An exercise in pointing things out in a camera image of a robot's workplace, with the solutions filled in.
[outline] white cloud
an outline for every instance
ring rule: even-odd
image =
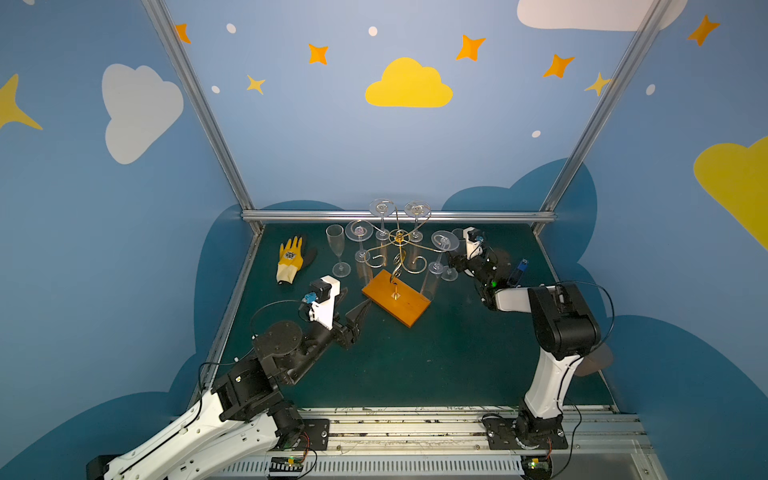
[[[680,15],[688,0],[672,0],[661,27]],[[518,18],[533,28],[635,31],[653,0],[520,0]]]
[[[142,65],[107,67],[101,79],[107,125],[107,149],[120,164],[138,159],[179,118],[184,97],[173,82],[163,81]]]

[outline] yellow glove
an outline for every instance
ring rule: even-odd
[[[308,266],[317,255],[317,249],[312,249],[305,262],[303,253],[306,249],[304,235],[288,239],[287,245],[280,244],[280,260],[277,262],[277,282],[293,283],[296,272],[301,270],[302,266]]]

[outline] cable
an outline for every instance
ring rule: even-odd
[[[128,470],[130,470],[131,468],[136,466],[139,462],[141,462],[142,460],[147,458],[149,455],[152,455],[158,448],[160,448],[161,446],[163,446],[166,443],[168,443],[173,437],[178,435],[179,432],[181,432],[182,430],[186,429],[189,425],[192,425],[194,422],[197,421],[197,419],[200,418],[200,412],[202,412],[202,410],[203,410],[203,387],[202,387],[203,380],[200,378],[203,375],[203,366],[205,366],[205,365],[234,365],[235,363],[202,362],[200,364],[200,366],[197,368],[197,388],[200,390],[200,405],[197,407],[197,414],[195,415],[194,419],[192,419],[191,422],[187,423],[186,425],[184,425],[183,427],[178,429],[176,432],[174,432],[173,435],[171,435],[167,439],[163,440],[158,446],[156,446],[155,448],[151,449],[149,452],[144,454],[141,458],[136,460],[136,462],[131,463],[127,468],[124,468],[122,471],[118,471],[118,475],[123,475],[125,472],[127,472]]]
[[[299,480],[299,478],[302,478],[304,475],[306,475],[306,474],[310,473],[312,470],[314,470],[314,469],[315,469],[315,465],[317,465],[317,452],[315,452],[315,449],[310,449],[310,450],[312,450],[312,453],[314,453],[314,454],[315,454],[315,462],[312,464],[312,466],[310,467],[310,469],[309,469],[309,470],[307,470],[307,471],[306,471],[306,472],[304,472],[303,474],[301,474],[301,475],[299,475],[298,477],[296,477],[296,480]]]
[[[578,362],[579,360],[583,359],[584,356],[580,355],[576,360],[574,360],[571,363],[568,363],[568,367],[565,369],[565,374],[560,378],[560,386],[558,387],[558,396],[556,396],[554,404],[558,407],[558,410],[560,410],[560,415],[563,415],[563,409],[560,408],[560,392],[563,389],[563,383],[565,382],[565,377],[568,376],[568,370],[573,366],[574,363]]]
[[[571,451],[568,453],[568,461],[563,465],[563,468],[554,475],[552,475],[549,480],[552,480],[555,477],[558,477],[562,472],[565,472],[565,469],[568,467],[568,464],[571,463],[571,456],[574,454],[574,437],[576,436],[576,429],[581,425],[581,421],[584,419],[584,417],[581,416],[581,410],[578,409],[576,404],[574,403],[574,408],[576,408],[576,411],[578,412],[578,423],[574,427],[574,431],[571,433]]]
[[[558,283],[562,284],[566,282],[583,283],[584,285],[596,286],[597,288],[605,292],[605,296],[608,297],[608,302],[611,304],[611,327],[608,328],[608,333],[605,334],[605,337],[603,337],[603,339],[597,345],[594,346],[594,348],[592,349],[592,352],[593,352],[599,349],[603,345],[603,343],[605,343],[605,341],[608,340],[608,337],[611,336],[611,332],[614,331],[614,324],[616,323],[616,310],[614,309],[614,299],[611,298],[611,294],[608,293],[608,291],[602,285],[597,285],[596,283],[592,283],[592,282],[582,282],[581,280],[565,280]]]
[[[256,336],[256,333],[253,332],[253,319],[256,318],[256,315],[261,313],[261,311],[264,310],[265,308],[267,308],[268,306],[277,305],[278,303],[288,303],[288,302],[301,303],[301,300],[277,300],[276,302],[268,303],[267,305],[262,306],[253,315],[251,315],[250,316],[250,322],[248,322],[248,328],[250,330],[251,336]]]

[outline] orange star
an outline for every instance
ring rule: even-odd
[[[184,43],[192,43],[190,38],[187,37],[187,24],[176,25],[176,31],[179,33],[179,39]]]
[[[315,63],[316,61],[318,61],[323,65],[328,65],[326,63],[326,51],[328,51],[328,47],[316,47],[315,45],[312,45],[310,43],[310,51],[312,52],[312,57],[310,57],[310,63]]]
[[[571,63],[574,58],[576,57],[570,57],[570,58],[560,58],[557,55],[552,58],[552,66],[547,70],[547,73],[544,74],[545,77],[548,77],[550,75],[557,75],[560,78],[563,78],[563,74],[565,73],[565,67],[568,66],[569,63]]]
[[[694,33],[690,34],[688,40],[695,40],[696,43],[701,46],[704,43],[704,40],[707,40],[707,35],[712,33],[712,31],[719,26],[719,23],[710,22],[709,16],[705,15],[699,28],[697,28]]]
[[[478,48],[480,48],[480,45],[482,45],[482,42],[484,42],[485,39],[479,38],[478,40],[472,40],[466,35],[463,35],[463,37],[464,45],[462,46],[462,50],[458,53],[456,60],[461,60],[462,58],[471,58],[472,60],[477,61]]]

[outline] orange wooden block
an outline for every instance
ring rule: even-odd
[[[395,278],[395,282],[390,283],[390,276],[388,271],[382,270],[362,289],[362,292],[376,305],[411,328],[424,310],[427,310],[430,302],[399,278]],[[395,285],[397,285],[397,299],[394,297]]]

